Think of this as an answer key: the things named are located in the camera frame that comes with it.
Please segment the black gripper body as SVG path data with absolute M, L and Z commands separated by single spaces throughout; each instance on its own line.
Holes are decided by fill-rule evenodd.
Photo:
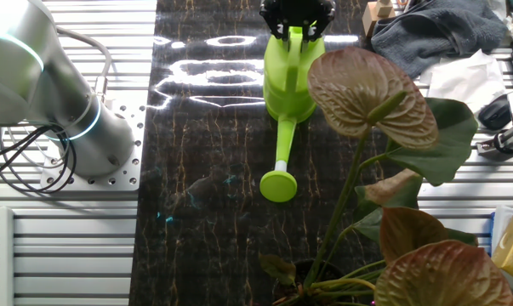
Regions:
M 294 26 L 312 24 L 319 19 L 323 9 L 321 0 L 280 0 L 276 20 Z

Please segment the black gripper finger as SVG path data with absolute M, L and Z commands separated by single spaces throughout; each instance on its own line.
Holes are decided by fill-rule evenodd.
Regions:
M 271 34 L 284 42 L 289 40 L 289 4 L 287 2 L 261 2 L 259 14 L 270 28 Z
M 302 33 L 304 42 L 314 42 L 322 37 L 322 33 L 334 20 L 335 2 L 307 2 L 303 9 Z

